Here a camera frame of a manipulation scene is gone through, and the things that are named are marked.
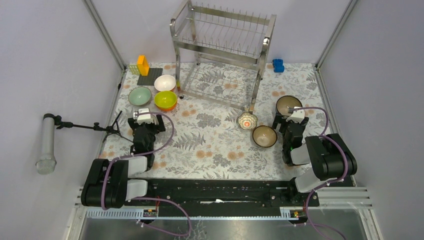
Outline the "brown rimmed tan bowl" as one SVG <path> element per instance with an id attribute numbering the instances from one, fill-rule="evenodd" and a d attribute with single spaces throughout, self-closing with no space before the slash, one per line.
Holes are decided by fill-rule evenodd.
<path id="1" fill-rule="evenodd" d="M 260 125 L 252 131 L 252 139 L 259 147 L 270 148 L 277 142 L 278 136 L 273 128 Z"/>

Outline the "blue tan-inside bowl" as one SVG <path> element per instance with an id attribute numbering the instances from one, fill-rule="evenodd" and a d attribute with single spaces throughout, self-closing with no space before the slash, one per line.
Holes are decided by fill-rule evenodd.
<path id="1" fill-rule="evenodd" d="M 303 105 L 301 103 L 301 101 L 299 99 L 297 99 L 294 96 L 291 95 L 284 95 L 282 97 L 280 97 L 276 104 L 275 104 L 275 108 L 295 108 L 295 107 L 299 107 L 302 108 Z"/>

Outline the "yellow-green bowl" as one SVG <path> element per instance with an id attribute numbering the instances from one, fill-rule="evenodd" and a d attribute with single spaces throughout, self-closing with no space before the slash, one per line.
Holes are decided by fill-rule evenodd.
<path id="1" fill-rule="evenodd" d="M 173 91 L 160 91 L 154 96 L 156 106 L 167 108 L 178 102 L 178 96 Z"/>

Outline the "mint green floral bowl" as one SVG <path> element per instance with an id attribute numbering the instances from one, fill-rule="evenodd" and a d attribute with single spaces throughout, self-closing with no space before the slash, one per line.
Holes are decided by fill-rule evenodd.
<path id="1" fill-rule="evenodd" d="M 128 101 L 134 106 L 143 106 L 148 104 L 152 99 L 152 92 L 149 88 L 139 86 L 130 91 Z"/>

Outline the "small white cup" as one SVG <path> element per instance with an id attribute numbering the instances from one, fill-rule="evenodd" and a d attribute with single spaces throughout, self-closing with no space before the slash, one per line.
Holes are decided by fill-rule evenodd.
<path id="1" fill-rule="evenodd" d="M 253 130 L 258 125 L 258 118 L 252 113 L 244 112 L 237 118 L 236 122 L 242 130 Z"/>

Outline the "white orange-rimmed bowl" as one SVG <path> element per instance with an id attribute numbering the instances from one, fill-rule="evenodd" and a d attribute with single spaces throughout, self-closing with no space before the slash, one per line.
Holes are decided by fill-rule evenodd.
<path id="1" fill-rule="evenodd" d="M 154 81 L 154 87 L 159 92 L 173 91 L 176 85 L 176 78 L 169 74 L 161 75 Z"/>

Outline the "large white bowl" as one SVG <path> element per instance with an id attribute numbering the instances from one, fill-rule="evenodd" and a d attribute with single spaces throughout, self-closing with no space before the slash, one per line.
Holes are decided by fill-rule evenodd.
<path id="1" fill-rule="evenodd" d="M 290 116 L 289 108 L 283 107 L 283 108 L 275 108 L 275 117 L 276 118 L 283 118 L 286 119 Z"/>

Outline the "orange bowl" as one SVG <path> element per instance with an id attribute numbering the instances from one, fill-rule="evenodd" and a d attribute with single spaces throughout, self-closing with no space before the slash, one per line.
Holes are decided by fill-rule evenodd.
<path id="1" fill-rule="evenodd" d="M 160 106 L 157 106 L 157 108 L 159 110 L 163 111 L 163 112 L 170 112 L 170 111 L 174 110 L 176 108 L 176 106 L 177 106 L 177 104 L 174 104 L 174 105 L 172 105 L 170 107 L 160 107 Z"/>

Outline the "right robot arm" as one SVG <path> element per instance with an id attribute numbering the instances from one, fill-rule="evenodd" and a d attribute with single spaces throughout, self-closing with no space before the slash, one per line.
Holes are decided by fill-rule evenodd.
<path id="1" fill-rule="evenodd" d="M 301 205 L 307 194 L 324 183 L 342 180 L 356 174 L 357 161 L 337 133 L 304 137 L 309 118 L 302 121 L 290 119 L 288 114 L 277 112 L 272 128 L 280 125 L 282 134 L 282 159 L 289 167 L 311 164 L 311 168 L 289 181 L 287 201 L 293 206 Z"/>

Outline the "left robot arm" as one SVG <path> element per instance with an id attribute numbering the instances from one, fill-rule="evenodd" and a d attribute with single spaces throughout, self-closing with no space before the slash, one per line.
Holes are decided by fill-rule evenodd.
<path id="1" fill-rule="evenodd" d="M 130 176 L 153 167 L 156 135 L 166 130 L 163 116 L 154 112 L 130 117 L 127 122 L 133 133 L 130 154 L 93 160 L 81 193 L 83 206 L 118 209 L 135 197 L 144 206 L 154 202 L 155 192 L 147 181 Z"/>

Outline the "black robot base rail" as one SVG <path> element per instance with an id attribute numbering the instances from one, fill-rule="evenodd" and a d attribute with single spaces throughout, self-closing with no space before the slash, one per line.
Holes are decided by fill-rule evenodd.
<path id="1" fill-rule="evenodd" d="M 173 201 L 190 217 L 277 217 L 282 207 L 320 205 L 316 193 L 301 193 L 294 180 L 150 178 L 146 198 Z"/>

